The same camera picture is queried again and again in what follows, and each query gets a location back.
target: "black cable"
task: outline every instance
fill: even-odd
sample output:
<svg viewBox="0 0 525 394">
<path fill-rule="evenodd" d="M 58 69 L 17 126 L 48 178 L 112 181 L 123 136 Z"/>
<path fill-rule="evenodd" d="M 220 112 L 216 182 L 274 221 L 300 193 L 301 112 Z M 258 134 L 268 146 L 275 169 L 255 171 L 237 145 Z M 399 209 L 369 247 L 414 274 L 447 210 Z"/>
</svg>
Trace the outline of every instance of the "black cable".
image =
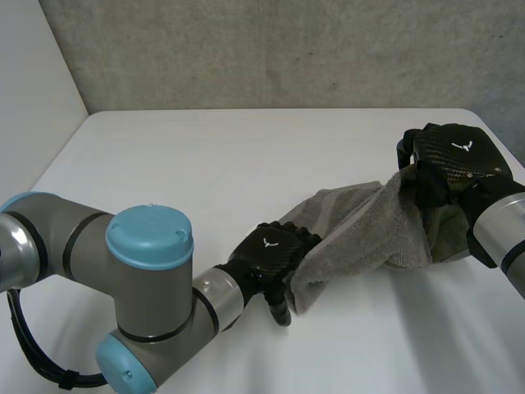
<svg viewBox="0 0 525 394">
<path fill-rule="evenodd" d="M 80 375 L 76 371 L 69 369 L 66 371 L 47 357 L 34 340 L 25 322 L 20 303 L 20 290 L 8 290 L 7 303 L 11 311 L 11 321 L 15 330 L 16 339 L 18 343 L 20 343 L 25 358 L 40 376 L 57 383 L 60 388 L 65 390 L 71 390 L 73 387 L 93 388 L 107 384 L 106 379 L 101 373 L 95 375 Z"/>
</svg>

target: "white wall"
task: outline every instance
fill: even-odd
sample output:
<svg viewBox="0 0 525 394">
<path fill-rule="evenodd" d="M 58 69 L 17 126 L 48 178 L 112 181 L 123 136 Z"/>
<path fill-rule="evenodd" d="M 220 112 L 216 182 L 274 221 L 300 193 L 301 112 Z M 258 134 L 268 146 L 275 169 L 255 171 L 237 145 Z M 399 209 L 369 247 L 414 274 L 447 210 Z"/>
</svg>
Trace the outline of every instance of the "white wall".
<svg viewBox="0 0 525 394">
<path fill-rule="evenodd" d="M 36 0 L 0 0 L 0 205 L 29 190 L 87 117 Z"/>
</svg>

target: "concrete wall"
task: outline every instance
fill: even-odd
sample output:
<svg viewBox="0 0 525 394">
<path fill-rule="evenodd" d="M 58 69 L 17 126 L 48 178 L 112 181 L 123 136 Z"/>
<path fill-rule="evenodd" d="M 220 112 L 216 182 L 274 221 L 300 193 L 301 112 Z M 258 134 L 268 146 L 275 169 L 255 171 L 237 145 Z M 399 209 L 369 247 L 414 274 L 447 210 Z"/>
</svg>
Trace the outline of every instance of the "concrete wall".
<svg viewBox="0 0 525 394">
<path fill-rule="evenodd" d="M 40 2 L 90 112 L 467 108 L 525 161 L 523 0 Z"/>
<path fill-rule="evenodd" d="M 1 0 L 0 205 L 34 185 L 86 117 L 37 0 Z"/>
</svg>

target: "gray wall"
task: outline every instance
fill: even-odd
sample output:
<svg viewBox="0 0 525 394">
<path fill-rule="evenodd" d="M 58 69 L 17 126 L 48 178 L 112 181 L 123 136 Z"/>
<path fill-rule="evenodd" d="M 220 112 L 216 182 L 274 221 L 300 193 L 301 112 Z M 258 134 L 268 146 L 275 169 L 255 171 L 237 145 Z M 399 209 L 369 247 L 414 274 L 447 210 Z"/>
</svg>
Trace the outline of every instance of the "gray wall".
<svg viewBox="0 0 525 394">
<path fill-rule="evenodd" d="M 90 112 L 467 108 L 525 162 L 523 0 L 40 2 Z"/>
</svg>

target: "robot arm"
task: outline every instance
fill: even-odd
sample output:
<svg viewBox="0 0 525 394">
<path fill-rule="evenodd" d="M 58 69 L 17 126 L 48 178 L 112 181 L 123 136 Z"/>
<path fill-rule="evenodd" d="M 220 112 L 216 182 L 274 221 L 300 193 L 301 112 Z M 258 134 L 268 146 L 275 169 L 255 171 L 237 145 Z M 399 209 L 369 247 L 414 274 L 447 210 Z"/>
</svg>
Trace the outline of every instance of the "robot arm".
<svg viewBox="0 0 525 394">
<path fill-rule="evenodd" d="M 150 205 L 113 216 L 56 195 L 25 194 L 0 208 L 0 291 L 57 274 L 110 295 L 117 329 L 98 345 L 98 365 L 116 392 L 146 394 L 229 328 L 259 292 L 276 321 L 290 324 L 282 279 L 319 241 L 291 223 L 263 224 L 227 264 L 192 283 L 194 240 L 183 213 Z"/>
<path fill-rule="evenodd" d="M 427 125 L 406 131 L 399 168 L 418 167 L 416 204 L 457 204 L 468 220 L 468 248 L 487 267 L 500 267 L 525 298 L 525 186 L 488 135 L 477 127 Z"/>
</svg>

